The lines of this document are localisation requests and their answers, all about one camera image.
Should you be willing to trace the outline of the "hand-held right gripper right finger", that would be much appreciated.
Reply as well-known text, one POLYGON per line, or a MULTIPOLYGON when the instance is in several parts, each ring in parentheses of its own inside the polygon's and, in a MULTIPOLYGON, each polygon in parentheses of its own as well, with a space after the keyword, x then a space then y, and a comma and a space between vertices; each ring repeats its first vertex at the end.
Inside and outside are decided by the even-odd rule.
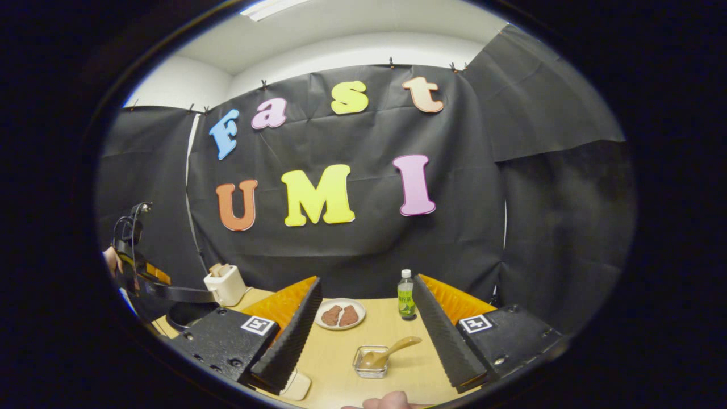
POLYGON ((559 331, 522 306, 496 308, 423 274, 414 280, 413 301, 458 393, 536 367, 565 347, 559 331))

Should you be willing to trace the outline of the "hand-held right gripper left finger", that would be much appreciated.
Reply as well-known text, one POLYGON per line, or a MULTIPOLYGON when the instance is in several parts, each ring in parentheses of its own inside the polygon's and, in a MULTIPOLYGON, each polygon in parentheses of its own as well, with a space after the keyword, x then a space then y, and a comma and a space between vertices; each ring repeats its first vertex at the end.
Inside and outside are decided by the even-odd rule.
POLYGON ((170 343, 240 384, 280 394, 298 364, 322 300, 320 279, 304 279, 242 312, 218 307, 170 343))

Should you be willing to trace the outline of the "wooden spoon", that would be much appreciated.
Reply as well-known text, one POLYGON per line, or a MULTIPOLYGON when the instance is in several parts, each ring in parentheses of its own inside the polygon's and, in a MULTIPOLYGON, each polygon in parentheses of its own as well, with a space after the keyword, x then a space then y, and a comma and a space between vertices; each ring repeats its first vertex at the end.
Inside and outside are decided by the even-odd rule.
POLYGON ((363 370, 382 370, 386 365, 390 355, 394 354, 401 349, 416 345, 421 342, 420 337, 408 336, 403 337, 399 341, 395 342, 392 347, 389 347, 384 352, 367 352, 361 357, 359 368, 363 370))

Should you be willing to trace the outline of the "white chopstick holder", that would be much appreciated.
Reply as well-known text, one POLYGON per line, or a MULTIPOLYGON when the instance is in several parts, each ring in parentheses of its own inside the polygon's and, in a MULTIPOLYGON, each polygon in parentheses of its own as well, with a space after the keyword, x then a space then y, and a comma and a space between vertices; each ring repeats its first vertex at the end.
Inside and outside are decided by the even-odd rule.
POLYGON ((216 303, 226 307, 237 305, 248 290, 238 266, 232 266, 227 274, 221 278, 211 277, 210 272, 208 272, 203 282, 207 290, 212 292, 216 303))

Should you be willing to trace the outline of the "small glass rice container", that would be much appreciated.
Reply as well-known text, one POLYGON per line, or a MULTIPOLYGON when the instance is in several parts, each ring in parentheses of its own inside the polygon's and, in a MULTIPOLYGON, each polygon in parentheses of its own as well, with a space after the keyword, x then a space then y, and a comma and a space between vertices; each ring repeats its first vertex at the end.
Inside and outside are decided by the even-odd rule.
POLYGON ((369 353, 384 353, 387 352, 388 347, 386 346, 360 346, 357 349, 356 355, 353 359, 353 369, 356 374, 365 379, 381 379, 386 377, 388 373, 389 360, 385 361, 385 364, 379 369, 369 369, 362 365, 363 357, 369 353))

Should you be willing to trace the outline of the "cream rectangular tray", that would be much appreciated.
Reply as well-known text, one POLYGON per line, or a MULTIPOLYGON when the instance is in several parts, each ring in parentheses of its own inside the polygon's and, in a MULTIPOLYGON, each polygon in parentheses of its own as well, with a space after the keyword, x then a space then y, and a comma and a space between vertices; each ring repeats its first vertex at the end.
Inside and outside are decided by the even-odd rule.
POLYGON ((295 367, 279 396, 293 401, 304 400, 311 388, 311 384, 311 378, 295 367))

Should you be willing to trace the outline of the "green drink bottle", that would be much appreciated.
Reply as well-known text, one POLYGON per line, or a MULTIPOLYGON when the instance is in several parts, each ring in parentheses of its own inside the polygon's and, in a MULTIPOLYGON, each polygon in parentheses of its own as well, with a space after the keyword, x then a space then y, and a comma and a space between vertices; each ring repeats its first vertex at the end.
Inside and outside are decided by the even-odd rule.
POLYGON ((402 270, 402 279, 397 285, 398 314, 405 321, 416 319, 416 306, 413 300, 413 288, 415 283, 411 278, 409 269, 402 270))

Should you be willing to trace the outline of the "round white plate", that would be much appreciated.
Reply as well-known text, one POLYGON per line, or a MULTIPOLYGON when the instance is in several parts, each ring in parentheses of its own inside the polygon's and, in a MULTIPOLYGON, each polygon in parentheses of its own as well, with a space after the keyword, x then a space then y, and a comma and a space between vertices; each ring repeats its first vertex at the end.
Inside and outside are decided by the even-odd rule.
POLYGON ((355 301, 355 300, 349 299, 349 298, 335 298, 335 299, 323 301, 320 304, 319 310, 316 313, 315 323, 324 329, 328 329, 329 331, 345 331, 346 329, 355 328, 355 326, 362 323, 362 321, 365 319, 365 316, 366 316, 366 309, 358 301, 355 301), (358 315, 360 316, 360 320, 356 324, 352 324, 348 327, 343 327, 343 328, 340 328, 339 326, 335 326, 335 327, 326 326, 320 320, 320 316, 322 316, 322 313, 324 313, 324 311, 330 309, 334 305, 338 305, 343 309, 345 308, 345 306, 353 305, 355 307, 355 309, 357 310, 358 315))

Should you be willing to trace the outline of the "black backdrop cloth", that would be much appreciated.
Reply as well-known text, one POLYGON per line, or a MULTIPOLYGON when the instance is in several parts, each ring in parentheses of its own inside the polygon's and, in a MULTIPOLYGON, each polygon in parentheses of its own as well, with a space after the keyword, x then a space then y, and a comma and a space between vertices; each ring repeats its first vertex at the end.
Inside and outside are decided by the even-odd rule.
POLYGON ((98 236, 138 202, 137 250, 176 286, 238 266, 277 291, 389 298, 402 269, 581 329, 625 266, 636 190, 620 125, 561 55, 504 26, 463 73, 302 73, 209 114, 119 114, 99 158, 98 236))

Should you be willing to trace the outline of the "ceiling light panel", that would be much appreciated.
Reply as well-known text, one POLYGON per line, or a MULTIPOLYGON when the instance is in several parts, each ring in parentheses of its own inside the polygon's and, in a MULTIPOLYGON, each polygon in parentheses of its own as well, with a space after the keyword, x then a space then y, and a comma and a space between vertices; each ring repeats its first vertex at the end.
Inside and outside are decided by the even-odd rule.
POLYGON ((258 0, 252 5, 245 7, 239 15, 246 16, 254 22, 259 22, 272 15, 301 5, 309 0, 258 0))

